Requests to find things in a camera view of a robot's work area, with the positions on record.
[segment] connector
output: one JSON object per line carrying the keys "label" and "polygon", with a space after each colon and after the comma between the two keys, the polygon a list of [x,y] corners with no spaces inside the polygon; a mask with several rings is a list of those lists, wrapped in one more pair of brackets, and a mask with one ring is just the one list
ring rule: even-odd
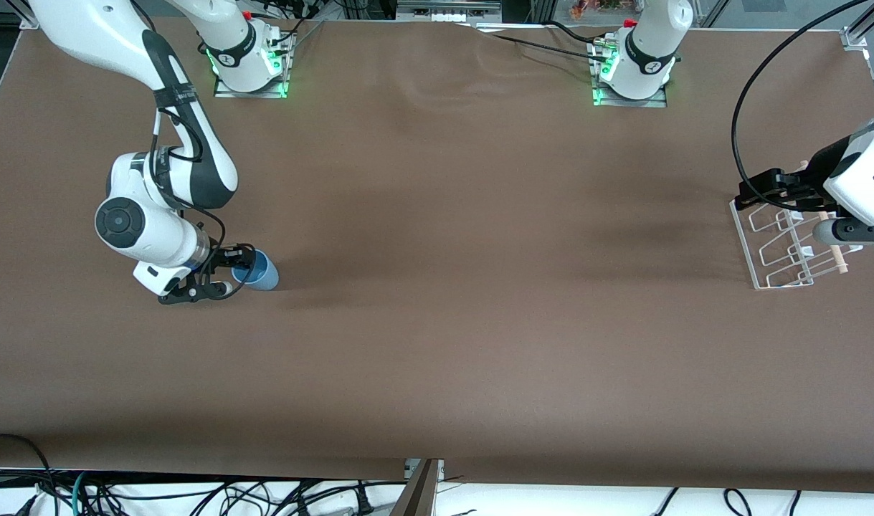
{"label": "connector", "polygon": [[357,487],[357,514],[358,516],[367,516],[375,512],[374,506],[371,505],[370,499],[367,497],[367,490],[364,489],[364,484]]}
{"label": "connector", "polygon": [[29,513],[32,512],[32,506],[34,505],[34,501],[37,497],[38,495],[30,497],[30,499],[27,500],[27,502],[24,503],[23,506],[21,506],[19,510],[16,511],[14,516],[29,516]]}
{"label": "connector", "polygon": [[302,496],[296,499],[296,513],[299,516],[310,516],[309,509],[306,507],[306,500]]}

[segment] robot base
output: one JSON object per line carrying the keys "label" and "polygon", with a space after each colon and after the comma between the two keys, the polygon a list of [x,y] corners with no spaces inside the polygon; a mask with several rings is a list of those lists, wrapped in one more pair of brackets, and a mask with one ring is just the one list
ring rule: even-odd
{"label": "robot base", "polygon": [[[617,52],[614,48],[614,32],[607,33],[604,38],[597,39],[601,42],[600,45],[595,43],[586,44],[586,53],[590,55],[599,55],[610,59],[611,62],[617,59]],[[608,72],[606,68],[611,65],[611,62],[595,62],[590,61],[590,76],[593,79],[593,105],[621,105],[625,108],[666,108],[666,88],[660,86],[660,89],[653,97],[642,100],[634,100],[624,98],[618,95],[612,89],[612,86],[603,81],[600,76],[604,72]]]}
{"label": "robot base", "polygon": [[233,98],[287,98],[290,90],[290,70],[293,69],[293,50],[296,48],[296,33],[292,33],[278,44],[272,51],[279,55],[269,55],[270,62],[275,68],[283,69],[277,77],[268,82],[262,89],[253,92],[237,92],[223,84],[217,76],[214,84],[214,97]]}

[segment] metal frame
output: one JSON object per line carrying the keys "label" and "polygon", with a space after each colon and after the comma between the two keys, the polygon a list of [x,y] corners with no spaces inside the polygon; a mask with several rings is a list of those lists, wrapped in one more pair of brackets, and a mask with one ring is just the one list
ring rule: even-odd
{"label": "metal frame", "polygon": [[558,0],[531,0],[531,10],[526,22],[536,23],[536,20],[547,20],[554,16],[554,10],[558,7]]}
{"label": "metal frame", "polygon": [[13,9],[13,12],[19,16],[19,19],[23,20],[19,25],[20,29],[38,29],[38,19],[27,0],[6,0],[6,2]]}
{"label": "metal frame", "polygon": [[440,462],[439,459],[423,459],[414,468],[411,480],[402,489],[402,495],[389,516],[432,516],[441,474]]}
{"label": "metal frame", "polygon": [[714,27],[718,18],[721,17],[721,14],[728,6],[729,0],[718,0],[718,3],[714,4],[714,7],[708,12],[708,16],[705,16],[705,19],[699,24],[700,27],[705,27],[705,29],[710,29],[710,27]]}
{"label": "metal frame", "polygon": [[367,14],[369,6],[370,0],[344,0],[341,10],[345,19],[370,19]]}
{"label": "metal frame", "polygon": [[[441,14],[454,14],[456,19],[440,20]],[[503,23],[500,0],[398,0],[397,21],[454,21],[466,25]]]}
{"label": "metal frame", "polygon": [[841,43],[847,50],[861,50],[867,47],[866,36],[874,29],[874,0],[854,23],[841,29]]}

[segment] table surface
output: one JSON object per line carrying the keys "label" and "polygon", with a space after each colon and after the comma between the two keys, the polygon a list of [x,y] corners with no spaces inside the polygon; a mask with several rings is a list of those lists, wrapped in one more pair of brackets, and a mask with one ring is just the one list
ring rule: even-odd
{"label": "table surface", "polygon": [[[0,91],[0,431],[54,467],[445,457],[470,481],[874,490],[874,249],[756,292],[728,212],[729,115],[787,33],[690,32],[669,108],[627,109],[592,105],[580,59],[451,24],[326,23],[290,98],[213,98],[194,30],[158,26],[239,168],[228,238],[283,285],[164,307],[136,284],[92,215],[148,147],[151,93],[24,32]],[[790,169],[872,115],[863,56],[810,33],[741,147]]]}

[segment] mounting plate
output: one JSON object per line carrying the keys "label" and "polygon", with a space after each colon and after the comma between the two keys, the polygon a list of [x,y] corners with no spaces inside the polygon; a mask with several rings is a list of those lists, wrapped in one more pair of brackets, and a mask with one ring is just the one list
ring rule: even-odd
{"label": "mounting plate", "polygon": [[593,105],[620,105],[620,107],[624,108],[666,108],[665,85],[660,86],[660,89],[657,89],[653,97],[634,100],[621,97],[621,95],[614,92],[612,86],[608,85],[608,82],[600,78],[604,71],[607,72],[604,69],[612,66],[614,61],[618,59],[614,38],[616,38],[616,35],[614,35],[614,32],[610,32],[603,36],[603,38],[598,39],[603,42],[602,45],[595,43],[586,44],[586,53],[593,56],[602,56],[612,61],[606,63],[593,61],[592,59],[587,60],[590,62],[590,77],[593,79]]}

